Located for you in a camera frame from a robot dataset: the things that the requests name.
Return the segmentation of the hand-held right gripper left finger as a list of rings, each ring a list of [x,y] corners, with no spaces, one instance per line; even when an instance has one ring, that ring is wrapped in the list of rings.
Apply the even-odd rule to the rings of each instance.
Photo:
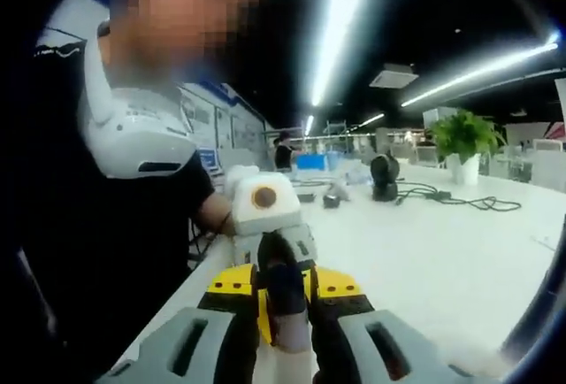
[[[176,313],[140,345],[139,356],[99,383],[250,383],[259,344],[257,268],[228,268],[196,307]]]

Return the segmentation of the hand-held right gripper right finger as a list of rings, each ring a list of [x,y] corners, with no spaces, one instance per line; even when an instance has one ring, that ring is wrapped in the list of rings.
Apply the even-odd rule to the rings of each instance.
[[[309,269],[315,383],[476,383],[443,362],[431,342],[388,311],[377,311],[350,276]]]

